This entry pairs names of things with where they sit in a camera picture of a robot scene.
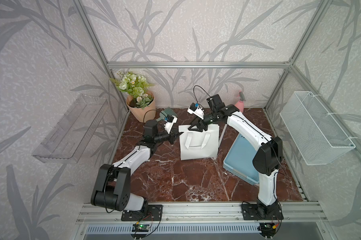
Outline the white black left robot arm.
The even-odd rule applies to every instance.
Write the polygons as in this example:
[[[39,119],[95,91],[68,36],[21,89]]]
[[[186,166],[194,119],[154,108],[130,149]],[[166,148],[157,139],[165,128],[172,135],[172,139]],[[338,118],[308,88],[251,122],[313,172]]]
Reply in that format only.
[[[174,144],[181,135],[179,131],[158,130],[156,120],[148,120],[144,125],[142,139],[133,150],[120,161],[100,167],[91,196],[91,204],[113,211],[131,213],[132,220],[143,220],[149,215],[146,198],[131,193],[131,175],[155,153],[164,142]]]

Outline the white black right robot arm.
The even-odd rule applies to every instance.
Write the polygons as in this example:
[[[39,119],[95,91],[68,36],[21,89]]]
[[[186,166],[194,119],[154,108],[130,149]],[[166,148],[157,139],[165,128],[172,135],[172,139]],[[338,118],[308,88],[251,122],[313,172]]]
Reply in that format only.
[[[277,175],[282,162],[282,140],[273,138],[249,121],[234,105],[225,105],[219,95],[206,99],[210,112],[204,113],[199,103],[192,103],[187,112],[195,118],[188,128],[193,132],[205,132],[207,127],[220,121],[234,128],[254,148],[252,165],[258,172],[259,192],[256,204],[243,206],[245,220],[284,219],[281,204],[276,196]]]

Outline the white insulated delivery bag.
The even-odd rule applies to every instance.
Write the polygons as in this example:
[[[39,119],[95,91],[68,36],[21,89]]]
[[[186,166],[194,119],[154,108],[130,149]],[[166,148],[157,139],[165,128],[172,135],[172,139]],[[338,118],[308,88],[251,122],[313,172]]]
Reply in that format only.
[[[216,159],[218,154],[219,125],[208,126],[207,131],[197,132],[189,130],[190,125],[179,126],[180,159]]]

